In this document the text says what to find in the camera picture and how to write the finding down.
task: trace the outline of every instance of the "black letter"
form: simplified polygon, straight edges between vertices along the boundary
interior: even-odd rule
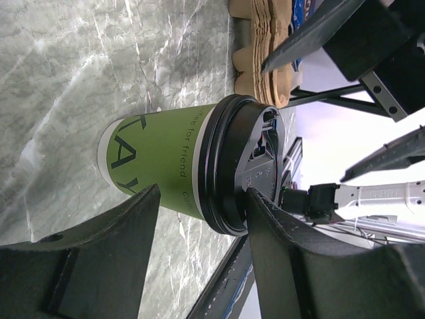
[[[120,187],[123,187],[123,188],[125,188],[125,189],[128,189],[128,190],[129,190],[129,191],[131,191],[132,193],[135,193],[135,194],[136,194],[136,192],[135,192],[134,190],[132,190],[131,188],[132,188],[133,186],[136,186],[138,183],[139,183],[139,181],[137,180],[137,178],[135,178],[135,179],[133,179],[132,181],[130,181],[129,183],[127,183],[127,184],[121,184],[121,183],[118,183],[118,182],[117,182],[117,185],[118,185],[118,186],[120,186]]]
[[[141,129],[144,130],[145,127],[146,127],[146,118],[145,118],[144,115],[141,115],[138,120],[135,120],[133,122],[130,122],[130,123],[124,125],[118,131],[122,131],[124,128],[128,128],[129,126],[131,126],[131,125],[133,125],[134,123],[137,123],[137,122],[140,122],[141,123]]]
[[[126,141],[124,141],[122,138],[120,138],[118,135],[115,135],[114,140],[119,143],[119,148],[118,148],[118,159],[117,161],[115,161],[114,163],[111,163],[111,168],[117,168],[129,161],[132,161],[135,159],[135,149],[133,149]],[[122,147],[124,147],[127,151],[129,151],[131,153],[131,155],[127,156],[126,158],[121,158],[121,150]]]

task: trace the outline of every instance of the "screw hole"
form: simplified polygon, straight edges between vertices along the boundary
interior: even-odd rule
[[[391,114],[396,114],[397,108],[395,106],[391,106],[388,111],[390,111]]]
[[[47,236],[40,240],[40,243],[53,243],[54,241],[59,241],[64,238],[64,235],[61,234],[53,234],[50,236]]]
[[[374,88],[373,88],[373,92],[375,92],[375,93],[381,93],[381,91],[382,91],[382,88],[379,86],[379,85],[376,85]]]

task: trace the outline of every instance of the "metal frame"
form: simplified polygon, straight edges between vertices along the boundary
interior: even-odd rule
[[[365,89],[363,88],[362,84],[345,86],[323,92],[311,92],[296,88],[291,92],[291,95],[294,97],[290,99],[287,107],[293,107],[312,102],[323,102],[335,106],[341,106],[343,108],[349,108],[351,110],[362,111],[369,114],[389,118],[390,116],[380,104],[343,97],[343,95],[362,92],[364,90]]]

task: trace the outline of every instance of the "white wall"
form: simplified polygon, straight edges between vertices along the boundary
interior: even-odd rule
[[[304,90],[322,91],[350,85],[323,50],[303,60]],[[354,94],[358,99],[371,100],[367,93]],[[311,184],[338,182],[345,170],[363,157],[403,134],[425,124],[425,110],[399,123],[320,102],[297,108],[298,134],[303,136],[303,167],[301,187]],[[370,173],[353,185],[399,183],[425,179],[425,163],[406,170]]]

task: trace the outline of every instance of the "black connector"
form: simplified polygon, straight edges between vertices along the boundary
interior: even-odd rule
[[[337,184],[311,186],[309,191],[283,187],[280,191],[279,206],[286,213],[301,215],[307,221],[317,224],[330,224],[343,221],[335,213]]]

